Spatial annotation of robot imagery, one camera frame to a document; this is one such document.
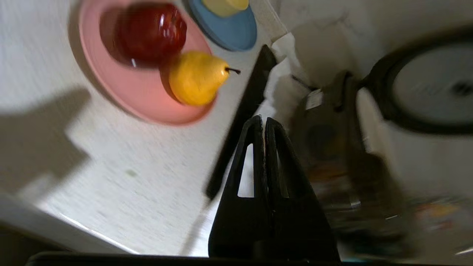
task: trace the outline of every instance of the apple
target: apple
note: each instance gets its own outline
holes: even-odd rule
[[[137,3],[119,17],[116,42],[123,55],[162,64],[178,55],[185,44],[187,25],[170,3]]]

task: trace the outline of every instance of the pink plate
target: pink plate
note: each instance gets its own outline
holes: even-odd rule
[[[183,105],[173,98],[166,74],[157,69],[134,68],[118,62],[112,56],[109,40],[113,35],[113,20],[116,21],[117,17],[112,15],[113,10],[123,10],[137,1],[140,0],[83,1],[79,14],[79,32],[90,68],[118,104],[146,121],[188,124],[203,118],[213,107],[215,100],[206,106]],[[211,54],[199,27],[185,11],[180,11],[187,24],[183,51],[197,50]]]

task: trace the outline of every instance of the yellow cup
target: yellow cup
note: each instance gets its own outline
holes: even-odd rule
[[[248,8],[248,0],[202,0],[215,15],[227,18]]]

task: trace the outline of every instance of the yellow pear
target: yellow pear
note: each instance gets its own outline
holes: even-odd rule
[[[177,100],[183,104],[201,106],[210,103],[217,95],[230,71],[224,60],[198,51],[181,54],[171,65],[169,86]]]

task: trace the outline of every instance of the blue plate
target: blue plate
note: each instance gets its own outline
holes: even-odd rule
[[[201,0],[190,0],[195,20],[213,42],[230,51],[246,51],[256,43],[256,21],[251,7],[228,18],[210,12]]]

